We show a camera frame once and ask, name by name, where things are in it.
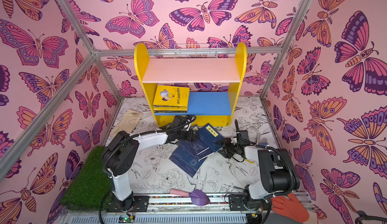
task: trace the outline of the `yellow label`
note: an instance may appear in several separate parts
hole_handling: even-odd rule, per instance
[[[209,130],[209,132],[214,135],[214,137],[217,137],[218,134],[216,133],[216,131],[214,129],[212,129],[212,127],[210,126],[206,126],[206,129]]]

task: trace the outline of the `bookshelf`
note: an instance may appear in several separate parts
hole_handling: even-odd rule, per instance
[[[134,65],[138,80],[158,126],[172,122],[175,115],[155,113],[153,100],[157,84],[179,82],[229,83],[228,92],[190,92],[187,115],[196,115],[195,124],[215,127],[232,124],[244,73],[247,50],[244,43],[236,48],[235,58],[161,58],[150,59],[146,46],[137,44]]]

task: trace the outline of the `pink trowel handle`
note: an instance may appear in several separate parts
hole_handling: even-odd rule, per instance
[[[177,190],[177,189],[171,189],[170,194],[172,195],[181,195],[185,197],[190,197],[190,193],[182,191],[182,190]]]

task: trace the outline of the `stack of yellow books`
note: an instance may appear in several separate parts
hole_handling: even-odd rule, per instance
[[[157,86],[153,110],[157,113],[187,113],[190,88],[177,86]]]

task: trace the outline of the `floral tablecloth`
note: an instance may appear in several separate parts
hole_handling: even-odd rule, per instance
[[[133,133],[156,129],[156,123],[145,98],[125,99],[114,125],[129,109],[144,114]],[[251,141],[258,138],[272,146],[276,145],[258,97],[240,97],[234,119],[238,120],[240,130],[249,132]],[[236,134],[234,125],[216,127],[216,130],[224,137]],[[129,170],[130,186],[134,193],[169,193],[171,188],[187,192],[194,189],[206,193],[241,192],[246,185],[259,180],[259,166],[256,163],[247,161],[238,163],[234,159],[225,159],[219,153],[211,154],[191,178],[169,160],[176,148],[177,145],[174,144],[155,145],[136,154]]]

